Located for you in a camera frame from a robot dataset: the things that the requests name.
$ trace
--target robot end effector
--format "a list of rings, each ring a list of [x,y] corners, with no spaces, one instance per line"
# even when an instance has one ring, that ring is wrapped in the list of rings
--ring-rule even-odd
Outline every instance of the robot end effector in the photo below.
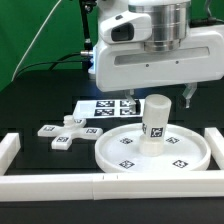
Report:
[[[221,79],[224,27],[190,29],[190,5],[190,0],[99,0],[99,40],[90,69],[98,88],[125,90],[133,105],[129,90],[186,84],[189,107],[197,82]]]

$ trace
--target black table surface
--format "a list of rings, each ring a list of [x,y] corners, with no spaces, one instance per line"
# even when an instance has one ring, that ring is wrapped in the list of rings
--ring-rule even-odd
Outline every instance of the black table surface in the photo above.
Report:
[[[169,123],[203,135],[217,127],[224,134],[224,80],[200,83],[190,109],[178,106],[185,86],[139,89],[135,97],[162,94],[172,100]],[[20,134],[21,149],[5,175],[102,172],[95,162],[95,141],[76,139],[68,151],[51,149],[53,138],[41,138],[44,124],[62,126],[78,100],[124,99],[122,91],[100,92],[81,70],[30,71],[0,93],[0,140]],[[141,118],[88,119],[86,126],[105,131]],[[212,159],[209,169],[218,169]],[[169,198],[103,201],[0,203],[0,223],[223,223],[224,198]]]

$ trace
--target green screen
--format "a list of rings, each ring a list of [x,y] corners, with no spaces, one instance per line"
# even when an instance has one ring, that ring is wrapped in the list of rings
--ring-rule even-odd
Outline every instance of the green screen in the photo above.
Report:
[[[13,71],[57,0],[1,0],[0,4],[0,90],[10,83]],[[204,0],[192,1],[192,18],[204,18]],[[213,16],[224,19],[224,1],[213,0]],[[91,38],[97,41],[97,12],[89,16]],[[54,61],[83,49],[78,0],[63,0],[41,33],[22,67]],[[39,66],[33,69],[47,69]],[[80,64],[57,68],[80,68]]]

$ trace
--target white circular tray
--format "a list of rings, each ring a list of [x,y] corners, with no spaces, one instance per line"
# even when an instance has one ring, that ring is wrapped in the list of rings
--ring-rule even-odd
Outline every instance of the white circular tray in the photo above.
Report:
[[[131,124],[103,134],[95,145],[99,167],[107,173],[115,172],[173,172],[206,170],[211,149],[199,134],[179,126],[167,125],[164,152],[147,157],[139,151],[142,124]]]

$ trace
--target white cup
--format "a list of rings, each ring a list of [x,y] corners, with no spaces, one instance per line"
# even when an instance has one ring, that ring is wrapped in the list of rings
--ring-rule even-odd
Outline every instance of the white cup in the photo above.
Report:
[[[162,154],[170,108],[171,100],[165,96],[155,94],[146,97],[142,118],[143,134],[140,136],[140,152],[143,155]]]

